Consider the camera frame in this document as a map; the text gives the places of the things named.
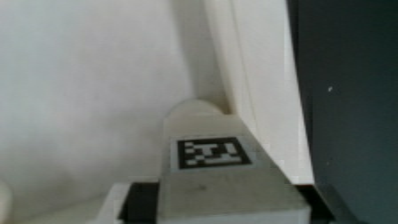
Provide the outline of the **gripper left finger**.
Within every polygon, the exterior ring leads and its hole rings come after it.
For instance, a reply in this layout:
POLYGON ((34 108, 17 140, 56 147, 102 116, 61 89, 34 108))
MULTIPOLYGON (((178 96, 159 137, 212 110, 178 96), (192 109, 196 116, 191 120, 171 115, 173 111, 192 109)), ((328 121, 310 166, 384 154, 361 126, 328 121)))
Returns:
POLYGON ((157 224, 159 182, 134 183, 120 212, 123 224, 157 224))

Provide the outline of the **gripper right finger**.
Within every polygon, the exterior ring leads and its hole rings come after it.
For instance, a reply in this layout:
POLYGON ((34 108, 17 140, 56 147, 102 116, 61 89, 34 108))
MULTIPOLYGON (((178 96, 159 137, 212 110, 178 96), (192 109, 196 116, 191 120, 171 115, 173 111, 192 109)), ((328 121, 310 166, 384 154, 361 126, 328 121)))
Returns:
POLYGON ((310 224, 347 224, 344 204, 333 189, 315 184, 297 184, 296 188, 312 206, 310 224))

